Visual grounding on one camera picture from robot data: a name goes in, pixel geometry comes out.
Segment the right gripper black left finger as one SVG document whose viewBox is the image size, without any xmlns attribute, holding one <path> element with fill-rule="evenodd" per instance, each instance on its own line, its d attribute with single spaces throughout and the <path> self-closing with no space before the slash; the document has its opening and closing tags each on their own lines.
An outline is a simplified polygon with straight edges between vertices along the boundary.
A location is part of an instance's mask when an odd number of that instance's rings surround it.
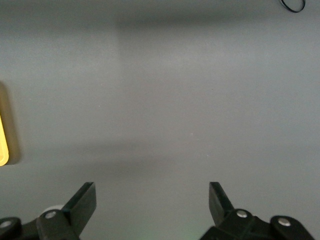
<svg viewBox="0 0 320 240">
<path fill-rule="evenodd" d="M 97 207 L 96 185 L 86 182 L 61 208 L 51 208 L 23 224 L 18 217 L 0 219 L 2 240 L 78 240 Z"/>
</svg>

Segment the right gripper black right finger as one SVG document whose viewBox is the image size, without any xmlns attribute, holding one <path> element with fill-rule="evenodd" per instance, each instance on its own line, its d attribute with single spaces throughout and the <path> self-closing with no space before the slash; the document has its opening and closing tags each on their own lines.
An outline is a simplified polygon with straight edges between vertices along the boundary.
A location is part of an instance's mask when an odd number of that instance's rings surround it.
<svg viewBox="0 0 320 240">
<path fill-rule="evenodd" d="M 209 183 L 209 210 L 214 221 L 202 240 L 313 240 L 295 218 L 275 215 L 265 222 L 249 211 L 234 208 L 219 182 Z"/>
</svg>

